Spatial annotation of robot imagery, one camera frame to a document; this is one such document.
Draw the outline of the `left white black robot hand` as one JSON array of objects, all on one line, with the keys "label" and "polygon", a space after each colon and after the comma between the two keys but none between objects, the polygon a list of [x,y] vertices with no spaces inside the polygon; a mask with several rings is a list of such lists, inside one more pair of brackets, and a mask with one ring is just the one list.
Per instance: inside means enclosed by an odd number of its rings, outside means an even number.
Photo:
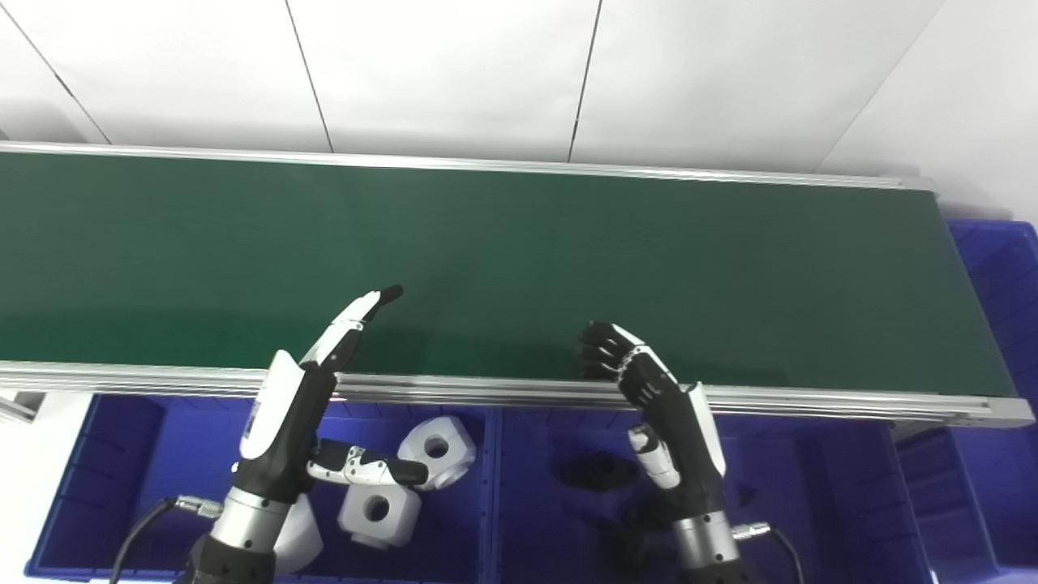
[{"label": "left white black robot hand", "polygon": [[357,297],[298,361],[285,350],[276,351],[238,444],[227,500],[266,509],[293,505],[316,480],[347,486],[426,483],[426,463],[316,435],[366,325],[403,291],[393,285]]}]

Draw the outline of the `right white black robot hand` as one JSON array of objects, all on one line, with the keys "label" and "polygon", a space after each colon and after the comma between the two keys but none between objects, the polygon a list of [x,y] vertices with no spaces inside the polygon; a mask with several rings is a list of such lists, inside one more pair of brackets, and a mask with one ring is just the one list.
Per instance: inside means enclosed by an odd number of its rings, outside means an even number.
[{"label": "right white black robot hand", "polygon": [[579,335],[581,373],[613,382],[667,447],[680,481],[661,496],[674,520],[723,512],[723,448],[700,384],[683,387],[658,354],[614,323],[589,322]]}]

